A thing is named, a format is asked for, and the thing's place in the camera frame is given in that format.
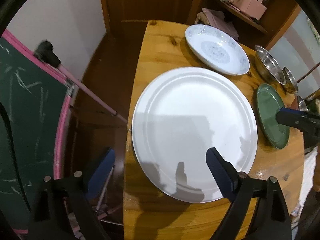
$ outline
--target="plate rim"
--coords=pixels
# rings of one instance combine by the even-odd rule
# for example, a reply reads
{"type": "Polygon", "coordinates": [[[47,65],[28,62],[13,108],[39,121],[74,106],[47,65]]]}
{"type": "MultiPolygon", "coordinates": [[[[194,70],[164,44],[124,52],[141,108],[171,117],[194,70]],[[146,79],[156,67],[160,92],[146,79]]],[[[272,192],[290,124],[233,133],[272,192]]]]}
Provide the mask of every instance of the plate rim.
{"type": "Polygon", "coordinates": [[[227,75],[232,75],[232,76],[241,76],[241,75],[244,75],[246,74],[249,69],[250,69],[250,61],[249,61],[249,58],[248,58],[248,55],[246,54],[246,52],[244,51],[244,49],[240,46],[240,44],[234,39],[232,38],[229,34],[223,32],[222,30],[218,29],[218,28],[215,28],[215,27],[212,27],[210,25],[204,25],[204,24],[193,24],[193,25],[190,25],[186,30],[185,30],[185,39],[187,41],[187,44],[188,46],[190,47],[190,49],[193,51],[193,53],[203,62],[205,63],[207,66],[209,66],[210,68],[214,69],[214,70],[217,70],[221,73],[224,73],[224,74],[227,74],[227,75]],[[194,26],[202,26],[202,27],[207,27],[207,28],[213,28],[215,30],[218,30],[219,32],[221,33],[224,33],[225,35],[227,35],[230,39],[234,40],[236,42],[236,44],[241,48],[241,50],[243,51],[243,53],[246,55],[247,57],[247,68],[246,68],[246,71],[243,72],[243,73],[233,73],[233,72],[229,72],[229,71],[226,71],[220,67],[218,67],[217,65],[211,63],[209,60],[207,60],[206,58],[204,58],[196,49],[194,49],[194,47],[191,45],[190,43],[190,40],[189,40],[189,37],[187,36],[187,31],[194,28],[194,26]]]}
{"type": "Polygon", "coordinates": [[[257,98],[256,98],[256,106],[257,106],[259,121],[260,121],[260,124],[261,124],[261,127],[262,127],[263,134],[267,137],[268,141],[271,143],[271,145],[272,145],[274,148],[276,148],[276,149],[278,149],[278,150],[281,150],[281,149],[285,148],[285,147],[287,146],[287,144],[288,144],[289,137],[290,137],[290,128],[289,128],[288,126],[286,126],[286,131],[287,131],[287,132],[286,132],[286,133],[287,133],[287,136],[286,136],[286,138],[285,138],[286,143],[285,143],[285,145],[284,145],[282,148],[279,147],[278,144],[274,143],[274,142],[270,139],[268,133],[266,132],[265,125],[264,125],[264,123],[262,122],[261,114],[260,114],[260,109],[259,109],[259,103],[258,103],[259,93],[261,93],[261,90],[264,89],[265,87],[271,88],[274,92],[276,92],[276,94],[278,95],[278,97],[281,99],[281,102],[282,102],[282,104],[283,104],[283,107],[285,107],[285,104],[284,104],[281,96],[280,96],[279,93],[277,92],[277,90],[275,90],[271,85],[269,85],[269,84],[267,84],[267,83],[263,83],[263,84],[261,84],[261,85],[258,87],[258,89],[257,89],[257,98]]]}
{"type": "Polygon", "coordinates": [[[141,93],[139,99],[137,100],[137,103],[135,105],[135,108],[134,108],[134,112],[133,112],[133,115],[132,115],[132,124],[131,124],[131,139],[132,139],[132,150],[133,150],[133,155],[135,156],[135,159],[136,161],[138,162],[139,166],[141,167],[141,169],[143,170],[144,174],[146,175],[146,177],[149,179],[149,181],[154,185],[156,186],[160,191],[162,191],[163,193],[165,193],[166,195],[168,196],[171,196],[175,199],[178,199],[178,200],[181,200],[181,201],[184,201],[184,202],[187,202],[187,203],[208,203],[208,202],[213,202],[215,200],[218,200],[218,199],[221,199],[223,198],[223,196],[221,195],[220,197],[218,198],[215,198],[215,199],[211,199],[211,200],[206,200],[206,201],[201,201],[201,202],[192,202],[192,201],[187,201],[185,199],[182,199],[182,198],[177,198],[175,196],[172,196],[172,194],[170,194],[169,192],[166,192],[164,191],[164,189],[160,188],[158,185],[156,185],[153,180],[150,178],[150,176],[146,173],[144,167],[141,165],[140,163],[140,158],[139,156],[136,154],[136,149],[137,149],[137,145],[136,145],[136,142],[134,140],[134,119],[135,119],[135,114],[137,112],[137,108],[139,107],[139,103],[141,101],[141,99],[143,98],[143,95],[145,94],[145,91],[156,81],[158,80],[159,78],[161,78],[163,75],[166,75],[167,73],[169,72],[177,72],[179,70],[182,70],[182,71],[185,71],[185,73],[190,73],[190,72],[194,72],[194,71],[199,71],[199,73],[210,73],[212,76],[214,77],[217,77],[219,78],[221,81],[223,81],[224,85],[227,85],[227,86],[230,86],[232,87],[235,92],[237,93],[238,95],[238,99],[241,100],[243,103],[243,108],[245,110],[248,111],[248,118],[252,121],[252,124],[250,125],[250,127],[253,129],[253,132],[255,134],[255,144],[254,144],[254,153],[252,153],[252,156],[250,158],[250,161],[248,162],[248,171],[249,172],[252,168],[252,165],[253,165],[253,162],[255,160],[255,156],[256,156],[256,153],[257,153],[257,147],[258,147],[258,128],[257,128],[257,123],[256,123],[256,119],[255,119],[255,116],[254,116],[254,112],[253,112],[253,109],[252,109],[252,106],[251,104],[249,103],[249,101],[247,100],[247,98],[245,97],[245,95],[241,92],[241,90],[231,81],[229,80],[228,78],[224,77],[223,75],[217,73],[217,72],[214,72],[212,70],[209,70],[209,69],[206,69],[206,68],[202,68],[202,67],[193,67],[193,66],[190,66],[190,67],[178,67],[178,68],[174,68],[174,69],[171,69],[171,70],[168,70],[164,73],[161,73],[160,75],[158,75],[155,79],[153,79],[146,87],[145,89],[143,90],[143,92],[141,93]]]}

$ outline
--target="pink box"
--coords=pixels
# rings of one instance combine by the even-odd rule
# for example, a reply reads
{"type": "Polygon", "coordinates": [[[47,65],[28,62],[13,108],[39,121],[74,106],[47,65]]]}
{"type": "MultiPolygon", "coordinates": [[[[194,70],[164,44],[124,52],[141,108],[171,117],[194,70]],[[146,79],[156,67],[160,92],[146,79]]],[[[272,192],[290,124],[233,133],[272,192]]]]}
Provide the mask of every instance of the pink box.
{"type": "Polygon", "coordinates": [[[266,7],[262,4],[263,0],[228,0],[234,6],[239,8],[244,14],[249,17],[256,18],[260,20],[264,12],[266,11],[266,7]]]}

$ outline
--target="wooden door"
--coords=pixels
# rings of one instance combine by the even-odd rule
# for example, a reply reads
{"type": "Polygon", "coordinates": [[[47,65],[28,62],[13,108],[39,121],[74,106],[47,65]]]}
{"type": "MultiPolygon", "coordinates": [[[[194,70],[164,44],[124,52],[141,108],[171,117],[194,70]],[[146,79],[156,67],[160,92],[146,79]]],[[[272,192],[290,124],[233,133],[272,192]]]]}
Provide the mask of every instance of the wooden door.
{"type": "Polygon", "coordinates": [[[123,34],[126,25],[145,24],[150,19],[186,23],[193,0],[101,1],[106,25],[113,34],[123,34]]]}

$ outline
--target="metal screw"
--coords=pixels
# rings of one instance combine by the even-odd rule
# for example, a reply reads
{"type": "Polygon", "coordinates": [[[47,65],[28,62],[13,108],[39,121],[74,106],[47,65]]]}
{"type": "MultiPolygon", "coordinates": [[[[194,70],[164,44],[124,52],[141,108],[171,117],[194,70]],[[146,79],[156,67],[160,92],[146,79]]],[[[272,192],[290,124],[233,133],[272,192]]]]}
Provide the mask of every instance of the metal screw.
{"type": "Polygon", "coordinates": [[[246,177],[248,177],[248,174],[246,174],[244,171],[238,172],[238,175],[241,179],[245,179],[246,177]]]}
{"type": "Polygon", "coordinates": [[[76,171],[73,176],[75,176],[76,178],[79,178],[82,176],[82,171],[76,171]]]}
{"type": "Polygon", "coordinates": [[[44,181],[44,182],[48,182],[48,181],[50,181],[50,179],[51,179],[50,176],[45,176],[44,179],[43,179],[43,181],[44,181]]]}
{"type": "Polygon", "coordinates": [[[271,176],[269,179],[270,179],[271,182],[273,182],[273,183],[276,183],[276,182],[278,181],[277,178],[274,177],[274,176],[271,176]]]}

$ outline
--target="cloth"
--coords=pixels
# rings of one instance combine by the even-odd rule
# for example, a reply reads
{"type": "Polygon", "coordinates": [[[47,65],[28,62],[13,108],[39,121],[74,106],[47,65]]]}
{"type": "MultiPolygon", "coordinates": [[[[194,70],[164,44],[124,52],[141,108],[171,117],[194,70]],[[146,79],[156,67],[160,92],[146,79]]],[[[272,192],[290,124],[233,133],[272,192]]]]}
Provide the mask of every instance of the cloth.
{"type": "Polygon", "coordinates": [[[210,26],[222,30],[226,34],[230,35],[236,41],[239,40],[238,32],[233,26],[232,22],[225,22],[225,16],[223,12],[202,8],[204,15],[207,17],[210,26]]]}
{"type": "MultiPolygon", "coordinates": [[[[320,114],[320,100],[316,99],[315,100],[316,103],[316,109],[317,109],[317,113],[320,114]]],[[[314,169],[314,175],[313,175],[313,189],[315,190],[315,192],[319,192],[320,191],[320,144],[318,144],[318,155],[316,156],[316,166],[314,169]]]]}
{"type": "Polygon", "coordinates": [[[314,169],[316,166],[316,156],[318,154],[318,149],[315,147],[311,152],[304,156],[303,164],[303,177],[300,190],[299,201],[292,211],[291,216],[291,227],[294,228],[298,225],[304,203],[307,199],[308,193],[312,188],[312,177],[314,176],[314,169]]]}
{"type": "Polygon", "coordinates": [[[210,25],[208,18],[204,15],[203,12],[197,14],[195,24],[198,24],[199,21],[202,21],[205,25],[210,25]]]}

